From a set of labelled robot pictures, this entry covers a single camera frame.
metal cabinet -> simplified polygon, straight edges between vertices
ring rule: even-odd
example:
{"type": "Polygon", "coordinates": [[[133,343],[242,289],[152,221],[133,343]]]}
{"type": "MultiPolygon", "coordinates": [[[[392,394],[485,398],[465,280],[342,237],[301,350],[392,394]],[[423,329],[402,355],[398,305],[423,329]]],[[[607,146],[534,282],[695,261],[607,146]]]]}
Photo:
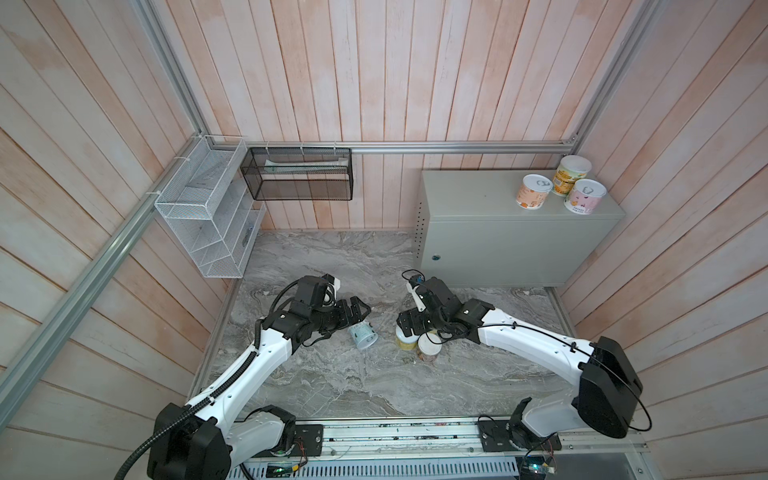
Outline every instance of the metal cabinet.
{"type": "Polygon", "coordinates": [[[424,171],[414,265],[449,286],[561,286],[624,217],[605,197],[573,214],[550,193],[538,210],[517,205],[527,174],[554,170],[424,171]]]}

wall panel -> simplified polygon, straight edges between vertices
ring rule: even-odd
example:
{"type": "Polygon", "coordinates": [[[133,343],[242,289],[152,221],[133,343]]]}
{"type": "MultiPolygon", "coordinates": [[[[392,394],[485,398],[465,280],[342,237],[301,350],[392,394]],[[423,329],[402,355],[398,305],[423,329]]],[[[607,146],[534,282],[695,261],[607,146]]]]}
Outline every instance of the wall panel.
{"type": "Polygon", "coordinates": [[[561,296],[639,372],[665,478],[766,470],[767,26],[760,0],[670,2],[580,152],[627,216],[561,296]]]}
{"type": "MultiPolygon", "coordinates": [[[[118,0],[0,5],[2,371],[193,133],[145,35],[118,0]]],[[[112,476],[183,402],[225,289],[153,222],[0,433],[4,473],[112,476]]]]}
{"type": "MultiPolygon", "coordinates": [[[[190,59],[181,62],[185,75],[201,83],[195,95],[220,112],[217,133],[268,141],[569,138],[641,3],[250,0],[249,16],[246,0],[153,1],[177,55],[190,59]],[[231,49],[226,64],[216,53],[228,35],[239,69],[231,49]],[[254,73],[245,80],[250,100],[241,94],[235,102],[224,91],[228,81],[242,85],[240,71],[254,73]],[[268,91],[273,103],[262,98],[268,91]],[[251,117],[229,113],[239,108],[255,109],[258,130],[251,117]]],[[[712,0],[706,3],[686,22],[700,22],[712,0]]],[[[422,169],[544,168],[558,160],[355,156],[352,202],[270,201],[272,223],[263,227],[410,228],[422,169]]]]}

yellow can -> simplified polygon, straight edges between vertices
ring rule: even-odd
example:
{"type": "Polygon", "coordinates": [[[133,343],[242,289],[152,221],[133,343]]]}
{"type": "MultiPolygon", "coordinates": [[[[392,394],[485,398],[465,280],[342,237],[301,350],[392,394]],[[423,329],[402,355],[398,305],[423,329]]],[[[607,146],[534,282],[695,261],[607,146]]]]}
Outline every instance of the yellow can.
{"type": "Polygon", "coordinates": [[[590,170],[592,170],[592,163],[584,157],[578,155],[563,157],[552,179],[554,184],[552,192],[561,197],[568,195],[576,180],[586,177],[590,170]]]}

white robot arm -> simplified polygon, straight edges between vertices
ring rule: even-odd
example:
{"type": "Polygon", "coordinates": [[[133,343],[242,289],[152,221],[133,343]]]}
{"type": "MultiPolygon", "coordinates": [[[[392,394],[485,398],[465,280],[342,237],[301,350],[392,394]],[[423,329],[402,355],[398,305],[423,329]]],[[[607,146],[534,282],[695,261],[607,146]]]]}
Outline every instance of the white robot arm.
{"type": "MultiPolygon", "coordinates": [[[[597,343],[548,332],[477,299],[462,303],[435,277],[418,273],[407,280],[416,308],[401,312],[406,335],[436,330],[443,342],[469,339],[524,356],[571,384],[543,399],[524,399],[509,421],[509,436],[521,449],[533,449],[556,432],[590,426],[605,435],[627,434],[642,385],[616,342],[597,343]]],[[[259,452],[289,450],[296,418],[268,406],[237,421],[248,400],[269,375],[314,332],[326,339],[362,322],[371,309],[356,296],[336,300],[340,282],[330,275],[305,276],[278,295],[255,339],[208,388],[183,407],[169,404],[158,415],[155,435],[126,460],[116,479],[151,448],[147,475],[157,480],[225,478],[259,452]],[[296,295],[276,308],[292,286],[296,295]]]]}

marble floor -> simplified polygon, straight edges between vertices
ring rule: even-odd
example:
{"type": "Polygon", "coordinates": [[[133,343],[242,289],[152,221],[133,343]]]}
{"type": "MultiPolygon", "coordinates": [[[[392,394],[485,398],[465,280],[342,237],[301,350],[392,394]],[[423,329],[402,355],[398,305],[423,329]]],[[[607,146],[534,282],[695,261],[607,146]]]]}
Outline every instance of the marble floor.
{"type": "MultiPolygon", "coordinates": [[[[509,415],[527,397],[567,383],[543,367],[468,340],[447,343],[436,362],[395,344],[395,320],[412,308],[400,273],[412,265],[405,232],[267,232],[256,239],[240,291],[212,365],[212,381],[253,341],[253,322],[275,295],[304,275],[330,273],[342,281],[338,298],[357,295],[372,307],[379,340],[356,349],[347,331],[300,348],[277,368],[245,412],[274,404],[299,418],[509,415]]],[[[544,289],[455,289],[506,313],[562,332],[544,289]]]]}

